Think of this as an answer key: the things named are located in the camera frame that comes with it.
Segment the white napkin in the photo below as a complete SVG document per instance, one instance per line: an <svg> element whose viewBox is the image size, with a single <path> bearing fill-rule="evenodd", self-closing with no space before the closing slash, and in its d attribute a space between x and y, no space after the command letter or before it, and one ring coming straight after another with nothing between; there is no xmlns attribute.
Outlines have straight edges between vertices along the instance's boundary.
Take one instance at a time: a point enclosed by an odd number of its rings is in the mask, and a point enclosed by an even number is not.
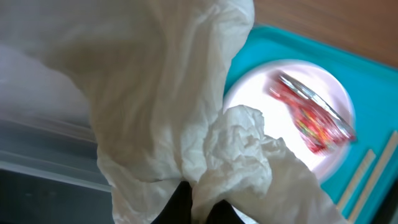
<svg viewBox="0 0 398 224"><path fill-rule="evenodd" d="M183 181L193 223L227 201L224 84L253 25L252 1L1 2L1 43L87 98L116 223L152 222Z"/></svg>

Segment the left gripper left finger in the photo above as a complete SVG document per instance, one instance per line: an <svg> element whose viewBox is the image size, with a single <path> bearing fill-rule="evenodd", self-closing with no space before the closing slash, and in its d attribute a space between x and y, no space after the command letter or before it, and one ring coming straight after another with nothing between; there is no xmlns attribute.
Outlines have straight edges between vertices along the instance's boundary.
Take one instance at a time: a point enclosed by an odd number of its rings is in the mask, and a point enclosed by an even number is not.
<svg viewBox="0 0 398 224"><path fill-rule="evenodd" d="M183 181L151 224L191 224L191 208L192 188L187 181Z"/></svg>

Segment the large white plate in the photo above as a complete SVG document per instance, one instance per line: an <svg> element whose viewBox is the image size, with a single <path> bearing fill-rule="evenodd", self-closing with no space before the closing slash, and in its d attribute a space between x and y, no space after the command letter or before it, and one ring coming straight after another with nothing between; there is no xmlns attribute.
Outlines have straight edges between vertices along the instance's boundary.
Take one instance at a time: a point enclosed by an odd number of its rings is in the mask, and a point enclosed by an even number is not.
<svg viewBox="0 0 398 224"><path fill-rule="evenodd" d="M351 100L326 70L299 61L261 66L233 85L228 127L216 149L228 159L226 200L254 223L345 223L320 180L354 140Z"/></svg>

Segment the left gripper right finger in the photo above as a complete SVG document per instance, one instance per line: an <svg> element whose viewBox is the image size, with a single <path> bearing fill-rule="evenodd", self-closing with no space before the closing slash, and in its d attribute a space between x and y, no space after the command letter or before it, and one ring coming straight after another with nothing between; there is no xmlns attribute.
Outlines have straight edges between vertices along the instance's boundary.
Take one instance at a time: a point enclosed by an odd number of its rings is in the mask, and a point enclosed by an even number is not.
<svg viewBox="0 0 398 224"><path fill-rule="evenodd" d="M244 224L234 211L232 205L225 200L215 204L206 219L206 224Z"/></svg>

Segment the red sauce packet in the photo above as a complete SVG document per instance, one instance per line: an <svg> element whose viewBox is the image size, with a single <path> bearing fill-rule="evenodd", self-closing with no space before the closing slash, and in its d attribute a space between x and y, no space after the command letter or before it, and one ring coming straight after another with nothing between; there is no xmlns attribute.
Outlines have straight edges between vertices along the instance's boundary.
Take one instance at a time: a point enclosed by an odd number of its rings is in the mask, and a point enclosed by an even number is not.
<svg viewBox="0 0 398 224"><path fill-rule="evenodd" d="M314 154L329 154L356 140L354 129L319 95L290 75L278 71L269 94L285 103L295 127Z"/></svg>

